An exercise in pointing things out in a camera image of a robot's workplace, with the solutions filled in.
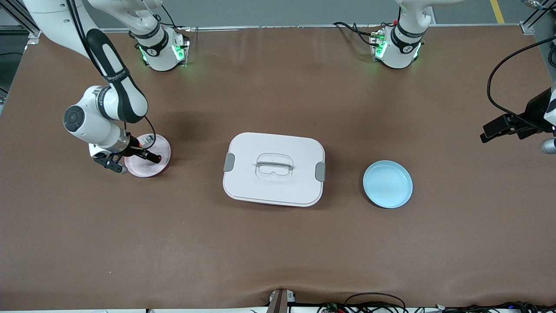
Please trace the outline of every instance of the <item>robotic arm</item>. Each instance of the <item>robotic arm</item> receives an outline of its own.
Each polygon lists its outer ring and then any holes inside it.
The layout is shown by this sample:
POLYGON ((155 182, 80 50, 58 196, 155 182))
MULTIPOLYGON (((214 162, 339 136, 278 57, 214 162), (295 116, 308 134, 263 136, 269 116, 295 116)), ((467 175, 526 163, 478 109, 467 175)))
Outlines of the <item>robotic arm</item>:
POLYGON ((127 172, 119 163, 122 157, 136 155, 160 163, 161 156, 143 148, 146 143, 140 143, 113 122, 139 122, 147 114, 148 103, 112 42, 96 28, 86 12, 80 15, 84 12, 82 2, 76 0, 73 9, 67 7, 71 2, 65 0, 25 0, 25 5, 35 12, 33 18, 41 29, 47 29, 50 39, 89 57, 109 84, 89 87, 83 98, 66 110, 63 116, 66 130, 89 143, 91 157, 116 173, 127 172), (85 37, 79 35, 81 30, 85 37))
POLYGON ((400 17, 393 26, 386 26, 373 39, 377 60, 393 69, 407 67, 416 57, 421 40, 429 28, 431 16, 425 9, 431 6, 449 6, 465 0, 395 0, 400 6, 400 17))
POLYGON ((139 42, 145 61, 157 71, 168 71, 187 60, 189 38, 162 27, 151 10, 162 0, 89 0, 96 9, 108 13, 130 29, 139 42))
MULTIPOLYGON (((187 61, 189 38, 172 28, 163 27, 151 13, 162 0, 89 0, 90 4, 118 19, 130 29, 145 62, 156 71, 169 71, 187 61)), ((53 42, 86 57, 83 45, 71 22, 66 0, 24 0, 41 31, 53 42)), ((83 6, 75 1, 85 33, 98 28, 83 6)))
MULTIPOLYGON (((532 98, 525 111, 518 116, 534 123, 536 128, 512 114, 504 114, 483 126, 481 141, 487 143, 496 137, 513 134, 517 134, 519 139, 540 133, 552 133, 556 136, 556 84, 532 98)), ((556 154, 556 138, 546 139, 540 148, 546 154, 556 154)))

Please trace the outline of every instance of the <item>pink plate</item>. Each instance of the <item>pink plate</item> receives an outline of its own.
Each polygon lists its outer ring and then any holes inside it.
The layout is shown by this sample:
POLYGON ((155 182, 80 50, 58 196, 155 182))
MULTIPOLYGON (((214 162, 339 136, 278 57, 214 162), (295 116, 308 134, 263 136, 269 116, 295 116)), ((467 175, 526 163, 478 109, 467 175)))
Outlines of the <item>pink plate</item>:
MULTIPOLYGON (((137 137, 137 139, 139 140, 139 142, 142 142, 142 140, 149 135, 152 134, 141 135, 137 137)), ((157 134, 155 145, 149 148, 149 151, 162 157, 160 163, 155 164, 151 161, 141 159, 136 155, 125 157, 124 161, 127 170, 131 174, 137 177, 151 177, 160 173, 168 165, 172 149, 170 149, 170 143, 168 143, 168 140, 166 140, 166 138, 157 134)))

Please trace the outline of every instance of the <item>light blue plate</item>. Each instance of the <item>light blue plate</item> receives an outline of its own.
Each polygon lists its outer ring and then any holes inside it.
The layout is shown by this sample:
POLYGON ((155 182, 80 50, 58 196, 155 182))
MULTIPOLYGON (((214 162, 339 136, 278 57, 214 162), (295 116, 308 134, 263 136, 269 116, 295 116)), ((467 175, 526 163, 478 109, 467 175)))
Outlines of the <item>light blue plate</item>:
POLYGON ((387 209, 403 206, 413 193, 408 171, 392 161, 373 163, 363 175, 363 189, 376 205, 387 209))

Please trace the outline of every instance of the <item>white storage box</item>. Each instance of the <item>white storage box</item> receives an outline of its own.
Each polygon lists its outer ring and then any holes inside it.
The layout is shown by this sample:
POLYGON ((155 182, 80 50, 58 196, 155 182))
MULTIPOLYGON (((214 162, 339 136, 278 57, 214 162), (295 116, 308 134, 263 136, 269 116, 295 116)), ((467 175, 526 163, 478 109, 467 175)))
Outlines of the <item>white storage box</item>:
POLYGON ((322 196, 325 169, 315 139, 242 133, 230 143, 223 185, 233 199, 308 207, 322 196))

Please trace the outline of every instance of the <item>cable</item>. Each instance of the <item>cable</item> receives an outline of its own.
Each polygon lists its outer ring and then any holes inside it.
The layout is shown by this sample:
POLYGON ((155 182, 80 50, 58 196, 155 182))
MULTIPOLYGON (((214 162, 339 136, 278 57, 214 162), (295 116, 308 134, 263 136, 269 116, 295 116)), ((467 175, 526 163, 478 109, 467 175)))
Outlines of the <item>cable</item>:
POLYGON ((361 38, 361 40, 363 40, 363 42, 365 42, 367 45, 369 46, 373 46, 373 47, 378 47, 379 45, 377 45, 376 43, 371 43, 367 40, 365 40, 361 34, 361 32, 359 31, 359 28, 357 28, 357 25, 355 23, 353 23, 353 27, 355 28, 355 31, 357 31, 357 34, 359 35, 359 38, 361 38))
POLYGON ((81 25, 81 19, 79 18, 79 13, 77 12, 77 6, 75 4, 75 0, 66 0, 66 4, 68 5, 69 13, 71 15, 73 25, 75 26, 75 29, 77 31, 77 35, 79 36, 79 39, 81 40, 81 43, 83 44, 83 48, 85 49, 85 52, 87 53, 87 56, 89 56, 89 59, 91 60, 91 62, 93 63, 93 65, 95 66, 97 71, 102 76, 104 76, 100 66, 97 64, 97 62, 95 60, 95 57, 94 57, 94 55, 91 51, 91 47, 89 46, 89 43, 87 42, 87 39, 86 39, 87 37, 86 37, 85 32, 83 30, 83 25, 81 25))
MULTIPOLYGON (((398 19, 396 20, 396 23, 400 21, 400 17, 401 17, 401 7, 398 8, 398 19)), ((395 26, 394 23, 386 23, 386 22, 382 22, 381 25, 386 25, 386 26, 390 26, 390 27, 395 26)))
POLYGON ((344 22, 336 22, 336 23, 334 23, 334 24, 332 24, 332 25, 336 25, 336 26, 342 25, 342 26, 345 26, 345 27, 347 27, 349 30, 351 30, 352 32, 356 32, 356 33, 359 35, 359 38, 361 38, 361 40, 363 40, 363 42, 365 42, 367 45, 373 46, 373 47, 378 47, 378 45, 377 45, 376 43, 371 43, 371 42, 365 40, 365 38, 363 38, 363 35, 371 36, 372 34, 371 34, 371 33, 367 33, 367 32, 362 32, 362 31, 360 31, 359 28, 357 28, 357 24, 356 24, 356 23, 353 23, 353 27, 349 26, 348 24, 346 24, 346 23, 344 23, 344 22))
POLYGON ((155 131, 155 128, 152 126, 151 121, 148 120, 148 117, 147 117, 146 115, 145 115, 145 119, 147 120, 148 124, 151 126, 152 133, 153 133, 153 135, 154 135, 154 137, 155 137, 155 138, 152 140, 151 145, 148 146, 148 148, 143 148, 143 150, 149 150, 149 149, 152 148, 152 146, 155 145, 155 142, 156 142, 156 131, 155 131))
POLYGON ((549 11, 548 10, 543 10, 543 13, 541 13, 528 27, 532 27, 541 17, 543 17, 545 14, 547 14, 549 11))
POLYGON ((491 311, 499 312, 497 309, 513 309, 519 310, 521 313, 547 313, 556 310, 556 305, 537 306, 529 302, 506 302, 494 306, 478 306, 471 305, 467 307, 446 307, 442 313, 491 313, 491 311))
POLYGON ((552 47, 552 49, 550 49, 550 52, 548 52, 548 64, 550 64, 551 67, 556 67, 556 62, 554 62, 555 52, 556 52, 556 46, 552 47))
POLYGON ((161 20, 162 18, 160 17, 160 15, 158 14, 153 14, 153 16, 155 17, 155 19, 157 21, 160 22, 160 24, 162 25, 166 25, 166 26, 171 26, 172 28, 180 28, 180 27, 185 27, 185 26, 178 26, 174 23, 172 16, 170 15, 170 13, 168 12, 168 10, 164 7, 164 4, 161 4, 162 9, 164 10, 164 12, 166 12, 166 15, 168 15, 168 18, 170 19, 171 23, 162 23, 161 20))
POLYGON ((7 56, 7 55, 20 55, 20 56, 22 56, 23 53, 21 53, 21 52, 8 52, 8 53, 0 54, 0 56, 7 56))
POLYGON ((168 13, 168 10, 164 7, 164 4, 161 4, 162 9, 164 10, 164 12, 166 12, 166 15, 168 15, 168 17, 170 18, 170 22, 172 23, 172 25, 174 25, 174 27, 176 26, 176 24, 173 21, 172 16, 170 15, 170 13, 168 13))
MULTIPOLYGON (((543 5, 545 6, 549 1, 550 0, 544 0, 543 5)), ((523 22, 523 25, 527 24, 527 22, 529 22, 529 20, 532 19, 537 12, 539 12, 539 10, 535 10, 535 12, 531 13, 531 15, 525 20, 525 22, 523 22)))
MULTIPOLYGON (((333 23, 332 25, 336 25, 336 26, 342 25, 342 26, 345 26, 347 29, 351 30, 352 32, 356 32, 356 33, 358 32, 356 29, 352 28, 351 26, 349 26, 348 24, 346 24, 344 22, 336 22, 336 23, 333 23)), ((362 32, 362 31, 359 31, 359 33, 362 34, 362 35, 371 36, 371 33, 362 32)))
POLYGON ((532 123, 532 122, 530 122, 530 121, 528 121, 528 120, 522 118, 521 116, 517 115, 516 113, 513 113, 512 111, 510 111, 510 110, 508 110, 508 109, 502 107, 501 105, 497 104, 497 103, 494 101, 494 99, 492 99, 492 96, 490 95, 490 84, 492 83, 492 78, 494 77, 494 74, 496 73, 496 71, 498 71, 498 69, 500 68, 500 66, 502 66, 502 64, 506 63, 507 60, 511 59, 512 57, 514 57, 514 56, 516 56, 516 55, 518 55, 518 54, 520 54, 520 53, 522 53, 523 51, 527 51, 527 50, 529 50, 529 49, 531 49, 531 48, 540 46, 540 45, 542 45, 542 44, 544 44, 544 43, 547 43, 547 42, 550 42, 550 41, 552 41, 552 40, 554 40, 554 39, 556 39, 556 36, 552 36, 552 37, 550 37, 550 38, 547 38, 547 39, 541 40, 541 41, 539 41, 539 42, 536 42, 536 43, 534 43, 534 44, 532 44, 532 45, 529 45, 529 46, 527 46, 527 47, 525 47, 525 48, 521 48, 521 49, 515 51, 514 53, 510 54, 509 56, 505 57, 505 58, 504 58, 502 61, 500 61, 500 63, 498 63, 498 65, 496 65, 495 68, 492 70, 492 72, 490 73, 490 76, 488 77, 488 82, 487 82, 487 84, 486 84, 486 87, 487 87, 487 88, 486 88, 486 91, 487 91, 487 92, 486 92, 486 93, 487 93, 486 96, 488 97, 488 100, 490 101, 490 103, 492 103, 492 105, 494 105, 496 108, 498 108, 498 109, 501 110, 501 111, 504 111, 504 112, 506 112, 506 113, 508 113, 508 114, 510 114, 510 115, 513 115, 516 119, 518 119, 518 120, 520 120, 520 121, 526 123, 527 125, 529 125, 529 126, 535 128, 535 129, 537 129, 537 130, 540 130, 540 131, 545 131, 545 130, 542 129, 542 128, 540 128, 539 126, 535 125, 534 123, 532 123))
POLYGON ((360 293, 360 294, 351 295, 351 296, 347 297, 347 299, 344 301, 344 306, 345 306, 345 305, 348 303, 348 301, 349 301, 350 299, 352 299, 352 298, 360 297, 360 296, 367 296, 367 295, 386 296, 386 297, 394 298, 394 299, 400 301, 401 304, 403 305, 403 308, 405 309, 405 302, 404 302, 404 300, 402 300, 402 299, 400 299, 400 298, 398 298, 398 297, 396 297, 396 296, 393 296, 393 295, 391 295, 391 294, 385 294, 385 293, 383 293, 383 292, 362 292, 362 293, 360 293))

